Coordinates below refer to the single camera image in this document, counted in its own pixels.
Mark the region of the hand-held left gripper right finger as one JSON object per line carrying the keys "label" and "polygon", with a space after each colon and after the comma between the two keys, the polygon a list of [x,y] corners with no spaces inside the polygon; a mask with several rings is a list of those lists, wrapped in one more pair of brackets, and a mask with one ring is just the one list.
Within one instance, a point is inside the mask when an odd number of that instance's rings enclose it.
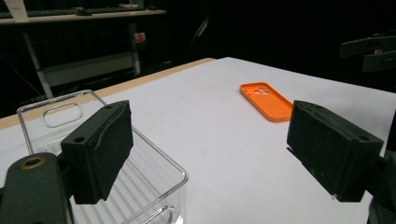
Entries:
{"label": "hand-held left gripper right finger", "polygon": [[383,141],[331,110],[295,101],[288,151],[340,202],[356,203],[366,191],[364,175]]}

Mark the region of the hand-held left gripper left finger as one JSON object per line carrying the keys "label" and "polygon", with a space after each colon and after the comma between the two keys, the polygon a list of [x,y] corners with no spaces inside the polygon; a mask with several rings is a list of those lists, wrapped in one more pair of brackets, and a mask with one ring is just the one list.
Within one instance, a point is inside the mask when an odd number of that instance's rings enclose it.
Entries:
{"label": "hand-held left gripper left finger", "polygon": [[103,106],[67,135],[61,149],[65,163],[73,168],[75,203],[107,199],[133,146],[128,101]]}

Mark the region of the clear plastic bin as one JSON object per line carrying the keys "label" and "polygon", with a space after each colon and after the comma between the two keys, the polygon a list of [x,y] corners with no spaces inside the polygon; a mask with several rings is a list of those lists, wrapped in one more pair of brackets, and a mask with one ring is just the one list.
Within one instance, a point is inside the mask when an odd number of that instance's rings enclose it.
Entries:
{"label": "clear plastic bin", "polygon": [[[92,91],[78,91],[17,110],[31,154],[61,153],[61,141],[106,106]],[[138,130],[108,199],[71,203],[75,224],[185,224],[187,172]]]}

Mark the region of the orange phone case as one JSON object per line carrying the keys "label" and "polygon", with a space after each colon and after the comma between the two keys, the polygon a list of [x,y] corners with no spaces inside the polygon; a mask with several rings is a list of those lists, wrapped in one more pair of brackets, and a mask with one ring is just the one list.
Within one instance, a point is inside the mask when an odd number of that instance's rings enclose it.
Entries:
{"label": "orange phone case", "polygon": [[269,121],[290,120],[292,103],[265,82],[242,84],[240,93]]}

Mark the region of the white-legged desk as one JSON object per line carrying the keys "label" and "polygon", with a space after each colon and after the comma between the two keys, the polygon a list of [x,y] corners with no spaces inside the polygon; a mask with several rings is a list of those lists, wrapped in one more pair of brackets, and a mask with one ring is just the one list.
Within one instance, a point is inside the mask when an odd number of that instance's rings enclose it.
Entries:
{"label": "white-legged desk", "polygon": [[[91,16],[77,15],[59,15],[48,17],[28,18],[25,21],[16,21],[15,19],[0,19],[0,29],[5,31],[7,28],[20,30],[23,41],[30,53],[30,57],[35,67],[35,72],[39,78],[42,89],[47,98],[52,98],[51,87],[90,78],[101,76],[106,73],[115,72],[121,69],[132,68],[133,72],[140,73],[140,64],[136,43],[134,40],[135,24],[139,19],[153,19],[157,16],[165,15],[165,10],[141,10],[129,12],[113,12],[93,14]],[[126,23],[130,50],[107,55],[103,57],[83,60],[79,62],[64,63],[51,67],[43,67],[38,57],[28,31],[37,30],[44,25],[49,27],[59,27],[61,25],[81,25],[87,24],[123,21]]]}

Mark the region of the white table sheet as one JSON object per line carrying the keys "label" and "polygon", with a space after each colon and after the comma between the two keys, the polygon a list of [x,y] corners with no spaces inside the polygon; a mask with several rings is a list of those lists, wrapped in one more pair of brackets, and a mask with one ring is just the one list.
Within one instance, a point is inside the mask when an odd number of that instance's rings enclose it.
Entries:
{"label": "white table sheet", "polygon": [[103,97],[129,100],[133,124],[188,174],[185,224],[365,224],[369,200],[340,203],[287,149],[288,126],[240,93],[265,82],[387,138],[396,93],[234,58],[214,60]]}

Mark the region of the black keyboard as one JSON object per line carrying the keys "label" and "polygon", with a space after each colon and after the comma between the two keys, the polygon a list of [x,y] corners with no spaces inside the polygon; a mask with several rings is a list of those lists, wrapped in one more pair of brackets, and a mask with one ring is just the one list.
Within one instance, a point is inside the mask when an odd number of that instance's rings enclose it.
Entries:
{"label": "black keyboard", "polygon": [[47,16],[62,16],[62,15],[73,15],[75,14],[75,9],[43,9],[43,10],[28,10],[27,16],[29,18],[33,17],[47,17]]}

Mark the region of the white paper sign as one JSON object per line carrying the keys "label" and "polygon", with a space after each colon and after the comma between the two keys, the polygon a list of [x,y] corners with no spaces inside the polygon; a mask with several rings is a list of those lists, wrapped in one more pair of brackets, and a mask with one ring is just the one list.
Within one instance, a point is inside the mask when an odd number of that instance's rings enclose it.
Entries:
{"label": "white paper sign", "polygon": [[4,0],[15,22],[28,22],[28,15],[23,0]]}

